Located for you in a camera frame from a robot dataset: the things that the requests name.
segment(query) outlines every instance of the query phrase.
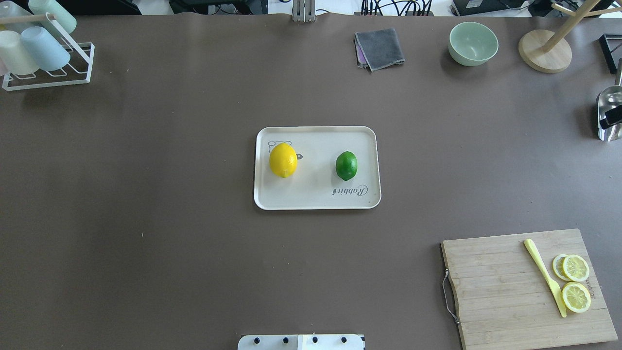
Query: metal scoop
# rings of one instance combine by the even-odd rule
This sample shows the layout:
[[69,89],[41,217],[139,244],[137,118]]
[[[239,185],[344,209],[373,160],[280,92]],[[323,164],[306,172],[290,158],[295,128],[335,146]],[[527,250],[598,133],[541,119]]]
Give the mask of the metal scoop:
[[615,85],[604,89],[598,94],[598,138],[603,141],[614,141],[622,138],[622,123],[610,125],[605,115],[608,111],[622,105],[622,59],[618,62],[618,73]]

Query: bowl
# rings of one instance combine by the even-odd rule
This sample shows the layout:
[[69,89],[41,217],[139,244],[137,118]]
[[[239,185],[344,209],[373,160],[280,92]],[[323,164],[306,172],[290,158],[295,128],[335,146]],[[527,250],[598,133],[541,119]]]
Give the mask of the bowl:
[[497,36],[480,23],[463,22],[449,33],[449,54],[462,65],[480,65],[499,49]]

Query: towel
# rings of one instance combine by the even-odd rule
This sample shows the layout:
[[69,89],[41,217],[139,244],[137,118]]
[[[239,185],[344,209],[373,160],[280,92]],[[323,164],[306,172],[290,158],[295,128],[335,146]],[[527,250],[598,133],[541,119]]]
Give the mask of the towel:
[[369,67],[372,72],[390,65],[403,64],[405,61],[395,28],[357,32],[355,33],[355,48],[358,66]]

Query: lime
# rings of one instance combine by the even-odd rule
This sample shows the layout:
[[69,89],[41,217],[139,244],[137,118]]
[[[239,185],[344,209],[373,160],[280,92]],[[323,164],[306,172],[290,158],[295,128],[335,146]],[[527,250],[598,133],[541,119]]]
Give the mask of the lime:
[[564,275],[575,282],[585,281],[590,275],[590,267],[580,256],[570,254],[564,258],[562,263]]
[[564,289],[562,289],[562,299],[566,307],[576,313],[586,312],[592,303],[590,291],[577,282],[566,283]]
[[280,177],[288,177],[296,171],[296,151],[287,143],[279,143],[270,153],[270,170]]
[[553,272],[564,281],[570,281],[564,273],[564,258],[567,256],[566,254],[560,254],[553,259]]
[[358,162],[354,153],[345,151],[337,157],[337,162],[335,162],[335,171],[337,172],[337,176],[339,176],[342,180],[350,180],[356,175],[357,170]]

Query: wooden cutting board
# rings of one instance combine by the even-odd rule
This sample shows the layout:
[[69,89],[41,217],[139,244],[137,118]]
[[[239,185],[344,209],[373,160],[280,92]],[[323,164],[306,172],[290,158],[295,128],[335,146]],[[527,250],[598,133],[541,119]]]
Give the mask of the wooden cutting board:
[[[562,288],[566,282],[553,273],[553,258],[577,254],[587,261],[590,277],[583,285],[592,295],[588,311],[568,310],[561,317],[524,246],[528,238]],[[464,350],[541,349],[618,339],[579,230],[445,240],[442,249]]]

